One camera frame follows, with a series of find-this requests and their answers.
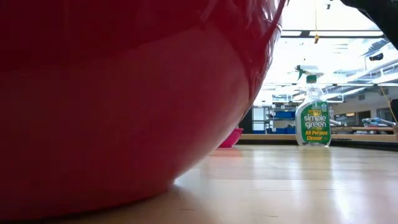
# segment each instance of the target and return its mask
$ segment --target cable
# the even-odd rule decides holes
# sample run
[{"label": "cable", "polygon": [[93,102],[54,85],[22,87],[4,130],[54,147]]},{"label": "cable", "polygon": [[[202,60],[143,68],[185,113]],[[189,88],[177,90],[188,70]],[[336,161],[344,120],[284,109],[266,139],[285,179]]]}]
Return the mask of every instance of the cable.
[{"label": "cable", "polygon": [[317,0],[313,0],[313,6],[315,9],[315,43],[318,43],[319,35],[318,35],[318,12],[317,12]]},{"label": "cable", "polygon": [[383,90],[382,86],[380,86],[380,89],[381,89],[381,91],[383,93],[383,96],[386,98],[388,107],[390,108],[390,111],[391,111],[392,117],[394,118],[394,121],[396,122],[396,124],[398,124],[397,118],[396,118],[396,116],[395,116],[395,114],[394,114],[394,112],[392,111],[392,108],[391,108],[391,102],[388,100],[386,94],[384,93],[384,90]]}]

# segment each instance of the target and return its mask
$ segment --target blue bin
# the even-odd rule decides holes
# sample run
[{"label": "blue bin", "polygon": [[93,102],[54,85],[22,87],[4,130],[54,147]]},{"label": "blue bin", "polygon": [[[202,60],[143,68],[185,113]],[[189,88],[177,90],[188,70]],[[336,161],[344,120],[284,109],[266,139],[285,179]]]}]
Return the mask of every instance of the blue bin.
[{"label": "blue bin", "polygon": [[263,131],[253,131],[253,134],[265,134],[265,133],[266,133],[265,130],[263,130]]},{"label": "blue bin", "polygon": [[276,128],[275,134],[286,134],[286,128]]},{"label": "blue bin", "polygon": [[294,118],[295,112],[293,111],[276,111],[275,118]]},{"label": "blue bin", "polygon": [[296,129],[295,128],[286,128],[286,134],[295,134]]},{"label": "blue bin", "polygon": [[267,128],[267,134],[275,134],[275,132],[272,131],[272,128]]}]

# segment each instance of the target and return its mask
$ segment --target pink bin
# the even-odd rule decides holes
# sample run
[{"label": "pink bin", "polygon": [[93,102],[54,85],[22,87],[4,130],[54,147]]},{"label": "pink bin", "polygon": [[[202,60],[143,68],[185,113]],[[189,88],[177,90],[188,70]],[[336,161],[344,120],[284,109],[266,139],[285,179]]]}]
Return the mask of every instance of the pink bin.
[{"label": "pink bin", "polygon": [[220,147],[232,147],[235,145],[242,135],[243,128],[235,128],[233,132],[221,143]]}]

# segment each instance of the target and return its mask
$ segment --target green label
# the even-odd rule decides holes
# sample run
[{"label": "green label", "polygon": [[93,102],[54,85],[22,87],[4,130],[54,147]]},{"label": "green label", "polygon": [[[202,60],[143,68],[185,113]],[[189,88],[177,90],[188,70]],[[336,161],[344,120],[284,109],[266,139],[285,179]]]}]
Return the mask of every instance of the green label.
[{"label": "green label", "polygon": [[329,142],[331,136],[328,102],[318,101],[308,105],[302,111],[300,119],[304,142]]}]

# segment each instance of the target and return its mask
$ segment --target wooden table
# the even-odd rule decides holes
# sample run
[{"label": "wooden table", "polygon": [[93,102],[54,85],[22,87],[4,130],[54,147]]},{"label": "wooden table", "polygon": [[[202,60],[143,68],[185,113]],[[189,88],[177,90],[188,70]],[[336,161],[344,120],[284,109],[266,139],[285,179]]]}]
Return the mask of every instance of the wooden table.
[{"label": "wooden table", "polygon": [[[372,142],[397,142],[398,139],[393,134],[332,134],[334,139],[349,139],[352,141],[372,141]],[[295,134],[242,134],[242,140],[296,140]]]},{"label": "wooden table", "polygon": [[45,223],[398,222],[396,152],[237,148],[215,150],[157,197]]},{"label": "wooden table", "polygon": [[332,127],[331,131],[393,131],[392,127]]}]

